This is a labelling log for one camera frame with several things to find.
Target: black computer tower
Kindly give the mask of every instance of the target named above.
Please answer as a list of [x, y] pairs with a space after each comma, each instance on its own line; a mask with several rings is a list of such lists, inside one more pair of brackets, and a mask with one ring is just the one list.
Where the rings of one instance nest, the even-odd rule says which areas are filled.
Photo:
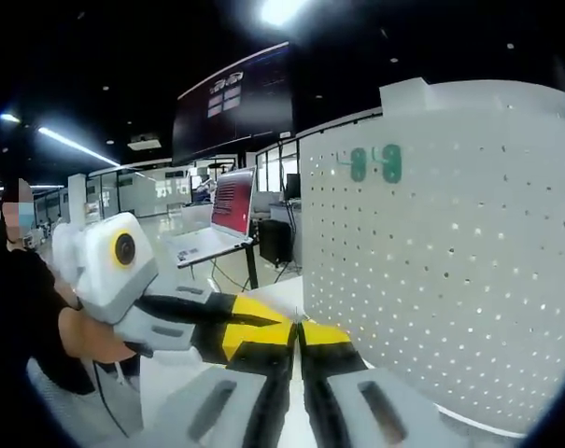
[[286, 222], [266, 219], [259, 223], [260, 256], [278, 266], [292, 261], [292, 229]]

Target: laptop screen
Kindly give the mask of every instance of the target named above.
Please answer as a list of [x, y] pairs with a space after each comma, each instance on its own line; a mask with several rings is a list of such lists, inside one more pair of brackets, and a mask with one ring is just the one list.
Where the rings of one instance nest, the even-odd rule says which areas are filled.
[[232, 171], [218, 177], [212, 224], [248, 234], [254, 168]]

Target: monitor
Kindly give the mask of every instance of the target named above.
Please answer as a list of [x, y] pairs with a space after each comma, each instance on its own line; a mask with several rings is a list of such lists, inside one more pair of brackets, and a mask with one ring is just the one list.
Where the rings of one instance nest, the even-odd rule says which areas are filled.
[[248, 236], [255, 168], [245, 168], [218, 177], [211, 224]]
[[286, 188], [284, 189], [284, 199], [299, 199], [301, 198], [301, 176], [300, 175], [286, 175]]
[[260, 138], [266, 146], [294, 133], [289, 44], [276, 45], [220, 70], [178, 97], [172, 163], [185, 164]]

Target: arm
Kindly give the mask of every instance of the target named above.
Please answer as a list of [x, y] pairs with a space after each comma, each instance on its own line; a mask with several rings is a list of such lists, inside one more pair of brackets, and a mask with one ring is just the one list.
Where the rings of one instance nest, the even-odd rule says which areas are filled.
[[48, 266], [49, 271], [54, 276], [54, 289], [56, 290], [56, 292], [60, 294], [60, 296], [64, 299], [68, 306], [74, 308], [75, 310], [78, 310], [80, 308], [80, 303], [78, 302], [77, 294], [75, 293], [73, 288], [71, 288], [70, 285], [68, 285], [62, 279], [60, 274], [56, 273], [48, 263], [46, 263], [46, 266]]
[[89, 317], [84, 311], [64, 308], [58, 316], [58, 329], [64, 350], [70, 357], [89, 358], [103, 363], [120, 362], [134, 356], [109, 325]]

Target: black ceiling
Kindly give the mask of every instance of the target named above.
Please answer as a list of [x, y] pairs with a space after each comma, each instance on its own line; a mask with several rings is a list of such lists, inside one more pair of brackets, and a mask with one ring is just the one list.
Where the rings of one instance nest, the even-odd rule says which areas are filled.
[[[2, 13], [0, 111], [22, 123], [0, 122], [0, 178], [60, 183], [108, 166], [37, 133], [39, 126], [122, 164], [171, 157], [177, 96], [285, 40], [293, 48], [298, 130], [379, 105], [379, 86], [409, 77], [518, 79], [565, 89], [565, 10], [554, 3], [311, 0], [288, 28], [275, 30], [259, 21], [262, 1], [35, 5]], [[139, 133], [156, 133], [163, 148], [130, 150]]]

